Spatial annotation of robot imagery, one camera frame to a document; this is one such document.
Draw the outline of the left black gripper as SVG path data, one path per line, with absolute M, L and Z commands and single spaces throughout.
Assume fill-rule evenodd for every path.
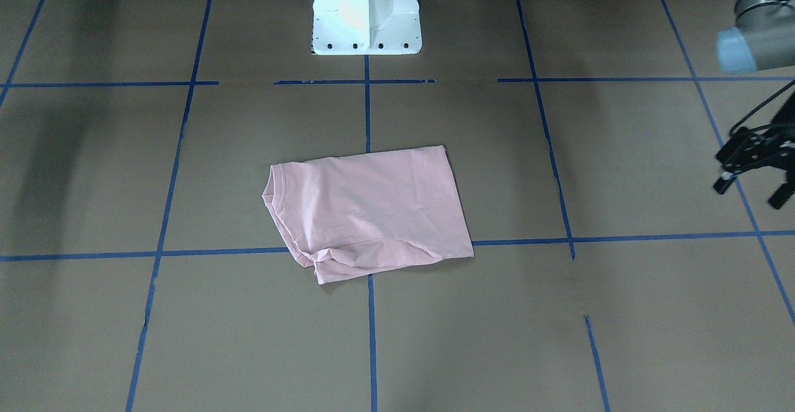
M 793 114 L 794 96 L 790 95 L 767 129 L 758 126 L 749 134 L 733 135 L 715 155 L 721 175 L 713 183 L 713 190 L 723 195 L 738 180 L 738 173 L 775 168 L 786 172 L 786 176 L 766 203 L 781 210 L 794 194 Z

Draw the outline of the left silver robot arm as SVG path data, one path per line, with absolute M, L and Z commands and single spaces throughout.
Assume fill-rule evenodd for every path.
M 717 35 L 716 52 L 723 72 L 750 74 L 793 65 L 793 0 L 735 0 L 734 14 L 735 25 Z M 767 97 L 730 128 L 727 142 L 715 155 L 721 169 L 713 186 L 716 193 L 724 194 L 745 172 L 770 167 L 784 172 L 784 182 L 768 204 L 779 210 L 793 197 L 793 97 L 767 124 L 747 126 L 753 115 L 784 93 L 793 93 L 793 83 Z

